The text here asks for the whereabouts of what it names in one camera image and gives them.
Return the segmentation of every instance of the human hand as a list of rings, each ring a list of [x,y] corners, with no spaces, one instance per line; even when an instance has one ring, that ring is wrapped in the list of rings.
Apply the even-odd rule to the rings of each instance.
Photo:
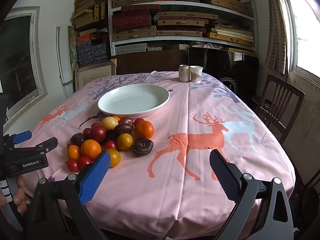
[[[22,176],[18,176],[17,178],[18,190],[16,194],[13,196],[13,201],[17,205],[17,210],[19,213],[23,213],[27,211],[27,204],[24,200],[24,190],[23,190],[23,178]],[[0,208],[3,208],[6,204],[4,195],[0,193]]]

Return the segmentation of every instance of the screw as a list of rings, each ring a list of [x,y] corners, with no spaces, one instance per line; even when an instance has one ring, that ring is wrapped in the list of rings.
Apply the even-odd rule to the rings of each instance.
[[[281,179],[279,179],[279,178],[274,178],[273,181],[274,181],[276,184],[280,184],[280,183],[281,183]]]
[[[47,181],[46,178],[41,178],[39,179],[39,184],[44,184]]]
[[[246,180],[252,179],[252,176],[251,176],[249,173],[243,174],[243,177],[244,177]]]
[[[76,177],[77,177],[77,175],[74,174],[74,173],[72,173],[72,174],[70,174],[70,175],[68,176],[68,180],[75,180]]]

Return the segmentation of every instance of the chair back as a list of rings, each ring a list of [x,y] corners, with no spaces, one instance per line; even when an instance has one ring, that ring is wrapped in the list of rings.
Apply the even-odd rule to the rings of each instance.
[[[270,110],[263,109],[263,103],[266,99],[266,93],[268,89],[268,85],[270,82],[274,82],[276,84],[276,89],[273,93],[273,98],[271,100]],[[292,112],[291,118],[289,119],[289,122],[287,126],[285,127],[281,122],[280,119],[284,114],[284,111],[286,110],[288,103],[292,97],[292,94],[296,95],[298,97],[297,104]],[[263,122],[265,124],[268,123],[267,126],[269,126],[270,123],[272,123],[280,132],[281,132],[281,138],[279,139],[279,143],[282,145],[284,140],[287,138],[297,116],[300,111],[302,101],[304,98],[304,92],[297,89],[293,85],[290,85],[289,83],[283,81],[280,78],[277,78],[275,76],[272,76],[268,74],[266,84],[264,85],[263,92],[260,98],[260,101],[258,103],[258,106],[256,107],[255,113],[256,115],[262,115],[263,116]]]

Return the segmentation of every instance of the pink tablecloth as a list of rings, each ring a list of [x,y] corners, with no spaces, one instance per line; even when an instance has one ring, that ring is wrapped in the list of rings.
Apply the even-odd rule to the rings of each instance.
[[[153,123],[154,148],[144,157],[129,150],[109,169],[93,200],[86,203],[101,228],[137,239],[187,239],[214,234],[230,214],[229,201],[209,164],[217,148],[241,172],[256,179],[279,177],[290,195],[294,169],[260,119],[217,79],[203,74],[200,84],[178,81],[177,72],[152,72],[100,78],[87,84],[45,116],[24,146],[55,136],[49,167],[24,176],[32,195],[41,177],[63,180],[70,137],[102,118],[97,102],[107,91],[127,84],[152,83],[170,100],[145,117]]]

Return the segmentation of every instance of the orange deer print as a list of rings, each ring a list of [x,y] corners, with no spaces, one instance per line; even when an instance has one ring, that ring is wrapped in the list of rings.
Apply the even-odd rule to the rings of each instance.
[[[185,169],[186,173],[194,177],[195,180],[200,180],[200,178],[186,167],[185,160],[184,160],[189,150],[218,149],[219,152],[222,154],[221,149],[224,147],[224,136],[223,136],[222,130],[228,131],[228,129],[221,124],[225,121],[222,121],[222,119],[219,119],[216,116],[213,119],[208,112],[202,116],[205,122],[201,122],[197,120],[196,114],[192,114],[191,118],[198,123],[207,124],[208,126],[211,126],[212,133],[202,133],[202,134],[177,133],[177,134],[170,135],[168,137],[169,145],[165,149],[156,152],[154,158],[152,159],[152,161],[150,162],[147,168],[147,172],[149,173],[150,178],[155,177],[154,173],[152,172],[153,164],[160,156],[162,156],[165,153],[170,153],[176,150],[180,150],[177,156],[177,161],[180,162],[182,167]],[[212,172],[212,179],[217,180],[217,177],[213,172]]]
[[[58,106],[57,107],[57,112],[55,112],[54,114],[47,114],[44,118],[42,118],[42,120],[40,121],[40,123],[33,129],[33,131],[38,128],[37,131],[40,130],[40,128],[42,126],[44,126],[44,124],[46,122],[51,121],[52,119],[54,119],[55,117],[57,117],[58,115],[61,115],[64,111],[68,110],[68,105],[63,105],[63,106]]]

